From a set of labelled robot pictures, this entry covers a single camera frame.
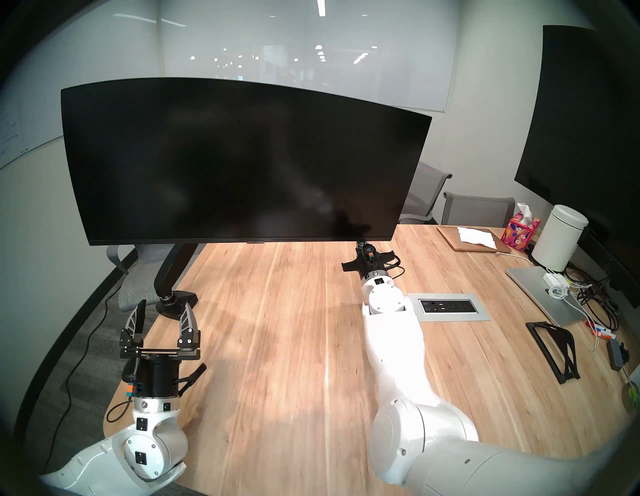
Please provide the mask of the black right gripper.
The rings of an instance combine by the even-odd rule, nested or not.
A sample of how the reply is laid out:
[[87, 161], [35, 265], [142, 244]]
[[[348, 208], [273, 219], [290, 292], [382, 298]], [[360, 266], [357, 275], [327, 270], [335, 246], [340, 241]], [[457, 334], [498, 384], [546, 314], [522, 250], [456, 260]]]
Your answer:
[[357, 272], [361, 281], [366, 281], [372, 276], [377, 277], [379, 273], [388, 273], [396, 267], [396, 263], [391, 263], [396, 259], [394, 251], [379, 252], [375, 247], [365, 241], [357, 241], [356, 258], [350, 262], [342, 263], [344, 272]]

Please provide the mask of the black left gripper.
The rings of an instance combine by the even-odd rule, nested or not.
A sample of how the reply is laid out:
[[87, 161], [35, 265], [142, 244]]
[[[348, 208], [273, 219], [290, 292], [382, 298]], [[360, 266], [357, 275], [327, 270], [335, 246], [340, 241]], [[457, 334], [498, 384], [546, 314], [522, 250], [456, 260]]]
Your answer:
[[191, 375], [179, 377], [183, 361], [200, 360], [200, 330], [191, 305], [186, 302], [179, 318], [178, 349], [128, 349], [143, 345], [147, 301], [141, 300], [120, 332], [120, 358], [127, 359], [121, 380], [130, 398], [182, 397], [201, 376], [199, 366]]

